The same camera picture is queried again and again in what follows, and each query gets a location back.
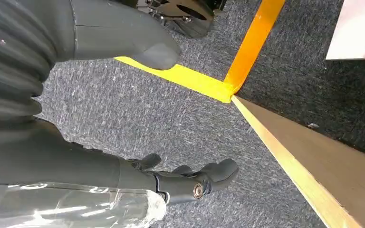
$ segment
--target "clear plastic cover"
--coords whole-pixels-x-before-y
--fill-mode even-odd
[[[150,190],[0,185],[0,228],[148,228],[166,213]]]

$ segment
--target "gray carpet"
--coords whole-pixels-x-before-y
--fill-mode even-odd
[[[228,0],[205,38],[172,33],[182,65],[223,79],[260,1]],[[365,151],[365,62],[325,62],[342,2],[289,0],[239,95]],[[112,59],[57,64],[39,100],[66,139],[125,158],[156,152],[159,169],[235,159],[228,189],[170,207],[157,228],[323,227],[232,104]]]

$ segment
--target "yellow tape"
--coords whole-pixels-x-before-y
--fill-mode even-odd
[[[233,95],[230,85],[178,64],[170,70],[154,70],[128,57],[115,59],[225,103]]]
[[[284,3],[285,0],[262,1],[224,82],[181,65],[162,71],[145,67],[127,57],[115,59],[216,100],[229,103],[231,96],[241,88],[247,78]]]
[[[285,0],[263,0],[259,6],[224,79],[233,88],[233,94],[244,84],[284,4]]]

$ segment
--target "wooden panel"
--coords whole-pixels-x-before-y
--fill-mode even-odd
[[[344,0],[326,59],[365,59],[365,0]]]
[[[327,227],[365,227],[365,154],[239,97],[232,101]]]

